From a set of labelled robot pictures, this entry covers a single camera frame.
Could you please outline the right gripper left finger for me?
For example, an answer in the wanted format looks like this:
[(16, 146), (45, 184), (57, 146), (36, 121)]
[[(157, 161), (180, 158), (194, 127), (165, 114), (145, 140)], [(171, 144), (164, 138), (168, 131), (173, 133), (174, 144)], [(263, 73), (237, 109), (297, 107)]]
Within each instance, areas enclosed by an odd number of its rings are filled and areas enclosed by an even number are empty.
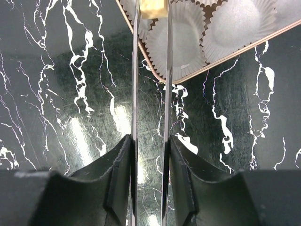
[(123, 226), (129, 196), (131, 136), (70, 176), (2, 170), (3, 226)]

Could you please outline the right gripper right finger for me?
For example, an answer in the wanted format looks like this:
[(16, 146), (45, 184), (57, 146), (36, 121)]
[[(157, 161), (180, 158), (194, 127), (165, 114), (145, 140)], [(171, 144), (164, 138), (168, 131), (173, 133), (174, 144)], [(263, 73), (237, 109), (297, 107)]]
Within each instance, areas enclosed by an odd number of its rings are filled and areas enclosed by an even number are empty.
[(299, 170), (231, 175), (170, 140), (170, 178), (178, 226), (298, 226)]

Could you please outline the metal tweezers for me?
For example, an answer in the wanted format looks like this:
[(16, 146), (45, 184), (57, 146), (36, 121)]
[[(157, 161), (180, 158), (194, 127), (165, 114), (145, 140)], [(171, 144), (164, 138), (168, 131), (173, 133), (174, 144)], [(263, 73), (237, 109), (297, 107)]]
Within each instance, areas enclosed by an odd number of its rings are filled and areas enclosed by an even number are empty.
[(140, 1), (135, 1), (132, 46), (132, 116), (131, 116), (131, 226), (166, 226), (168, 224), (170, 104), (172, 77), (165, 88), (159, 88), (160, 99), (154, 89), (145, 92), (148, 81), (158, 83), (140, 72), (139, 28)]

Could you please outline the white cube chocolate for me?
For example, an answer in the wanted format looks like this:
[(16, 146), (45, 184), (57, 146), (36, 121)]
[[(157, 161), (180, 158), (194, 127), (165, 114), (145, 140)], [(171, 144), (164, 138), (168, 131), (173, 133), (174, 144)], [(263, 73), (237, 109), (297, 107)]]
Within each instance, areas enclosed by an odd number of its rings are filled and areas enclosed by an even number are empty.
[(143, 19), (165, 18), (168, 15), (168, 0), (141, 0), (140, 12)]

